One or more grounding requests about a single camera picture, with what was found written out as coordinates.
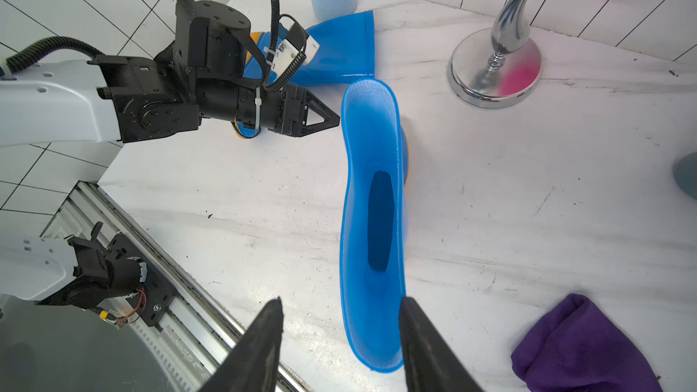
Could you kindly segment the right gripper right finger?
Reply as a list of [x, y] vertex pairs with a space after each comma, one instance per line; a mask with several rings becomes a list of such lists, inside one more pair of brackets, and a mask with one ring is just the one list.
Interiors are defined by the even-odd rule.
[[401, 300], [399, 333], [409, 392], [483, 391], [412, 297]]

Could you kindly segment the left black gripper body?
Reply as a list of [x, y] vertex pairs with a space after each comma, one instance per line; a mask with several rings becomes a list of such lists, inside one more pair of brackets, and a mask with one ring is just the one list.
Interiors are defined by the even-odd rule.
[[154, 105], [154, 135], [195, 131], [211, 118], [297, 135], [297, 94], [264, 87], [267, 73], [244, 75], [247, 56], [265, 57], [241, 12], [212, 1], [178, 0], [167, 77], [179, 95]]

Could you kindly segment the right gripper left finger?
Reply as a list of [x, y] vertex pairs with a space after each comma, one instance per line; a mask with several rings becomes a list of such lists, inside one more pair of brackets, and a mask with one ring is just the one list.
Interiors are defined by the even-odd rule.
[[281, 299], [268, 301], [199, 392], [274, 391], [283, 321]]

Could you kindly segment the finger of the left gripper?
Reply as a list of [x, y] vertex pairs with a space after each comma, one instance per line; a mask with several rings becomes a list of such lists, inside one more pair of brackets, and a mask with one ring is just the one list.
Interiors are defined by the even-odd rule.
[[292, 96], [292, 137], [305, 137], [338, 127], [341, 118], [307, 89], [298, 89]]

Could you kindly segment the blue rubber boot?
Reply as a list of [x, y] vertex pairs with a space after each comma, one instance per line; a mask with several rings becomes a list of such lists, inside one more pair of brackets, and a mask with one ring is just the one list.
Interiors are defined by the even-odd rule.
[[[290, 24], [299, 24], [290, 15], [282, 14], [281, 18], [288, 19]], [[341, 16], [308, 29], [302, 26], [321, 45], [319, 52], [309, 65], [301, 64], [305, 54], [300, 53], [285, 72], [277, 75], [270, 70], [270, 67], [281, 43], [279, 36], [281, 26], [282, 24], [277, 26], [275, 38], [270, 32], [252, 33], [252, 40], [257, 43], [265, 57], [264, 62], [257, 64], [251, 56], [246, 58], [244, 75], [258, 78], [266, 72], [267, 77], [264, 80], [266, 89], [283, 92], [297, 92], [298, 89], [310, 91], [311, 86], [353, 83], [361, 78], [374, 76], [375, 25], [371, 11]], [[272, 40], [277, 42], [274, 49], [270, 47]], [[265, 127], [252, 129], [242, 123], [232, 123], [232, 127], [243, 139], [252, 139], [258, 136], [262, 129], [267, 129]]]
[[339, 253], [343, 323], [356, 358], [390, 373], [403, 364], [399, 308], [406, 294], [409, 164], [395, 94], [379, 80], [353, 83], [343, 96], [341, 128], [348, 161]]

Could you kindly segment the purple cloth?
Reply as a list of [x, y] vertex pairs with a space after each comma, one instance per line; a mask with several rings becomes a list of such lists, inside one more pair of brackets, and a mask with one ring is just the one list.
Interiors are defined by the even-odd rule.
[[531, 391], [660, 391], [644, 354], [591, 299], [566, 296], [522, 338], [513, 372]]

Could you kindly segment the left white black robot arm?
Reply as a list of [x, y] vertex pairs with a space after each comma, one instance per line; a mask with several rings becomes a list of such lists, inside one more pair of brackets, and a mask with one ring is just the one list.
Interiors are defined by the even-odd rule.
[[205, 119], [304, 137], [339, 125], [308, 89], [270, 80], [250, 20], [179, 0], [174, 42], [157, 58], [106, 56], [74, 38], [42, 39], [1, 63], [1, 143], [136, 143]]

